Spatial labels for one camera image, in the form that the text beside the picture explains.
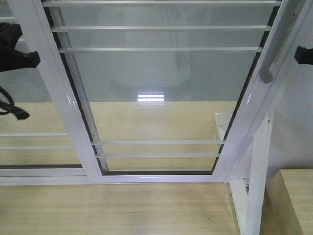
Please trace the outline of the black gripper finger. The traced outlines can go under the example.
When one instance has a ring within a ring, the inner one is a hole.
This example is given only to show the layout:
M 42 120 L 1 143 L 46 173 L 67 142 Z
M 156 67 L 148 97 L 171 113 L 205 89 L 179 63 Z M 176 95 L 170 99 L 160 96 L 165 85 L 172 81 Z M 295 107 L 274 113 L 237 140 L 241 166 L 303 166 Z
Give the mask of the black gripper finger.
M 313 48 L 297 47 L 294 58 L 298 64 L 313 64 Z

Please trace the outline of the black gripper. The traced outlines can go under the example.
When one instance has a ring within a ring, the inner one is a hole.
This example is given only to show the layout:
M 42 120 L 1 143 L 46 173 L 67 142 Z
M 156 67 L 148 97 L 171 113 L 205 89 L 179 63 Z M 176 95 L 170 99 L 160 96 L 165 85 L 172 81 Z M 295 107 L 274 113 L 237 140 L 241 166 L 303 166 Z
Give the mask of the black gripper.
M 22 53 L 15 46 L 22 36 L 19 24 L 0 23 L 0 71 L 11 71 L 23 68 L 36 68 L 40 64 L 37 51 Z

